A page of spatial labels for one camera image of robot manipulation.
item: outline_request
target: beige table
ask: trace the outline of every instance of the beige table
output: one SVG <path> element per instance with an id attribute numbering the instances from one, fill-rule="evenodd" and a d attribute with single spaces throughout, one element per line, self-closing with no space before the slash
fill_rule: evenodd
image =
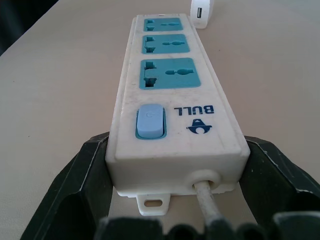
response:
<path id="1" fill-rule="evenodd" d="M 59 171 L 110 129 L 133 17 L 188 13 L 189 0 L 60 0 L 0 57 L 0 239 L 18 239 Z M 318 182 L 320 2 L 217 0 L 198 34 L 246 135 L 275 143 Z M 216 196 L 254 221 L 240 188 Z M 113 195 L 110 216 L 139 216 Z M 203 229 L 194 196 L 171 199 L 165 231 Z"/>

